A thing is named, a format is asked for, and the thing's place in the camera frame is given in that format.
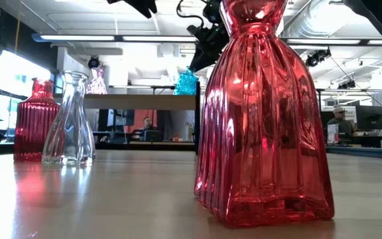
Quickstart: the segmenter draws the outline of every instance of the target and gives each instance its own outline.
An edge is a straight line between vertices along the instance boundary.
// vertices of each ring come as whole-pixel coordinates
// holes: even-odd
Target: window
[[[63,93],[63,79],[62,79],[61,75],[58,75],[56,77],[54,88],[55,88],[55,93],[56,94]]]
[[[0,90],[30,96],[32,79],[50,79],[49,70],[4,50],[0,56]]]
[[[12,96],[0,94],[0,129],[7,129],[14,136],[17,120],[17,104],[22,96],[32,94],[33,78],[51,79],[49,70],[16,54],[4,50],[0,56],[0,90]]]

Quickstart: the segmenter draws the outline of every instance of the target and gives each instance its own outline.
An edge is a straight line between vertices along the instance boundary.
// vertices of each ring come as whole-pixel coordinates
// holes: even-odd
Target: man wearing cap
[[[332,111],[334,113],[334,118],[328,122],[328,125],[338,124],[338,133],[345,133],[348,136],[355,134],[355,129],[350,121],[345,120],[346,113],[341,107],[336,107]]]

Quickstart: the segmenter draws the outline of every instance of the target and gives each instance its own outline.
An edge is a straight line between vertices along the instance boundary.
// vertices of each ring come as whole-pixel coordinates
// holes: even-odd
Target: cap
[[[342,111],[345,111],[345,110],[341,107],[336,107],[336,108],[334,108],[334,110],[332,112],[335,114],[335,113],[342,112]]]

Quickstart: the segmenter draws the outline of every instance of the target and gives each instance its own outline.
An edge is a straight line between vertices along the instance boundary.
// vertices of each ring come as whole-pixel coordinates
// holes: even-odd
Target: red wall
[[[156,110],[135,110],[135,117],[133,125],[125,126],[126,133],[132,133],[134,129],[141,129],[144,127],[144,118],[150,117],[153,119],[153,126],[157,127],[157,111]]]

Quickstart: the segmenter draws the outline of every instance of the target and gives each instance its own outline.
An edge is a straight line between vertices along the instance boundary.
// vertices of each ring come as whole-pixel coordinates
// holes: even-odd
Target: vase base
[[[239,199],[232,201],[226,211],[213,208],[212,212],[228,227],[329,220],[334,216],[328,205],[320,201],[299,197],[265,202]]]
[[[51,165],[91,165],[92,158],[83,157],[81,159],[77,159],[75,157],[47,157],[42,159],[43,163],[51,164]]]
[[[38,163],[42,160],[42,152],[39,153],[15,153],[14,154],[14,162],[22,163],[22,162],[33,162]]]

